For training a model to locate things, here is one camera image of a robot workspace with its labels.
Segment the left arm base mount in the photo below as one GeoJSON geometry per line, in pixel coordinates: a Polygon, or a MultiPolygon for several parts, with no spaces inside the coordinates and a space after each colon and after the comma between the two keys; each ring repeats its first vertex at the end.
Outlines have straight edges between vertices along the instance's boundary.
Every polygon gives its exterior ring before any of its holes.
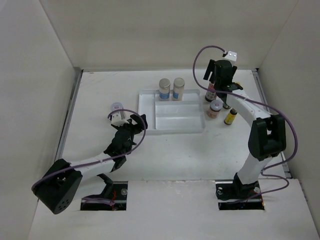
{"type": "Polygon", "coordinates": [[[106,174],[93,178],[95,190],[81,199],[81,211],[125,211],[127,209],[128,182],[113,181],[106,174]]]}

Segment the pink label spice jar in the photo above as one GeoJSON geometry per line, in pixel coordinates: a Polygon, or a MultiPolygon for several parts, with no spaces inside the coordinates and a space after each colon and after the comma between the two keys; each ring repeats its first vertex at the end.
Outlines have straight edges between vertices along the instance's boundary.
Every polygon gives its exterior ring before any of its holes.
{"type": "Polygon", "coordinates": [[[185,80],[181,77],[177,77],[173,81],[172,99],[174,101],[181,101],[183,98],[185,88],[185,80]]]}

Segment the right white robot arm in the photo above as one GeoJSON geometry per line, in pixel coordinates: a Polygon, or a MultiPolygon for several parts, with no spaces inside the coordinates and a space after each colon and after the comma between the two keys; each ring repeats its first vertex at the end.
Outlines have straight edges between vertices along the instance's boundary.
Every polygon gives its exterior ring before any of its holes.
{"type": "Polygon", "coordinates": [[[240,84],[233,82],[236,70],[228,60],[211,59],[203,78],[214,85],[223,103],[235,109],[251,127],[248,158],[230,186],[236,197],[243,198],[256,187],[263,168],[286,148],[286,130],[283,116],[259,107],[240,84]]]}

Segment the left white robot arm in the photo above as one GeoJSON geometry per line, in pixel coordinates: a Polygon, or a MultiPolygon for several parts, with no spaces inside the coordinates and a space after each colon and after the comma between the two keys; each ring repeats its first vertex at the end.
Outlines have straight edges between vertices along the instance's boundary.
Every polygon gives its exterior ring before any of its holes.
{"type": "Polygon", "coordinates": [[[82,181],[112,173],[126,162],[126,156],[131,154],[141,144],[134,142],[137,134],[146,135],[148,129],[145,114],[132,115],[127,123],[121,126],[112,125],[116,129],[110,145],[101,154],[80,161],[78,164],[58,159],[46,174],[31,187],[38,199],[51,210],[53,214],[64,211],[76,199],[82,181]]]}

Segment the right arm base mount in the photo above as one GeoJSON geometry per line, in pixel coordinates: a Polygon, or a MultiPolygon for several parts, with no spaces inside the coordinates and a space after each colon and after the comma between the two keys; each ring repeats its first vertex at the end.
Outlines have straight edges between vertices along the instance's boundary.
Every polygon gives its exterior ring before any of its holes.
{"type": "Polygon", "coordinates": [[[232,181],[216,181],[215,187],[220,211],[265,210],[258,181],[242,184],[235,175],[232,181]]]}

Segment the tall dark soy sauce bottle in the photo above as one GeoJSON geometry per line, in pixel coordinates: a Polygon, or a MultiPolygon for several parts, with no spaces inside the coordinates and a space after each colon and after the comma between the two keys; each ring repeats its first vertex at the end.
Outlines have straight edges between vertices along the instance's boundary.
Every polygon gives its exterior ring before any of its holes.
{"type": "Polygon", "coordinates": [[[214,92],[214,90],[215,90],[215,85],[212,82],[209,82],[208,90],[206,91],[206,94],[205,94],[205,100],[207,102],[211,103],[212,101],[216,100],[217,94],[214,92]]]}

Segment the blue label spice jar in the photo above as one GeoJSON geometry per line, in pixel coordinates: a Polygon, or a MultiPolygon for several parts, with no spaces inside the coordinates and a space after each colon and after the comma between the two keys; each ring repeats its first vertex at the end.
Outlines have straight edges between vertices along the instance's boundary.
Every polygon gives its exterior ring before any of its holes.
{"type": "Polygon", "coordinates": [[[167,78],[162,78],[159,81],[159,98],[161,101],[168,101],[170,99],[171,82],[167,78]]]}

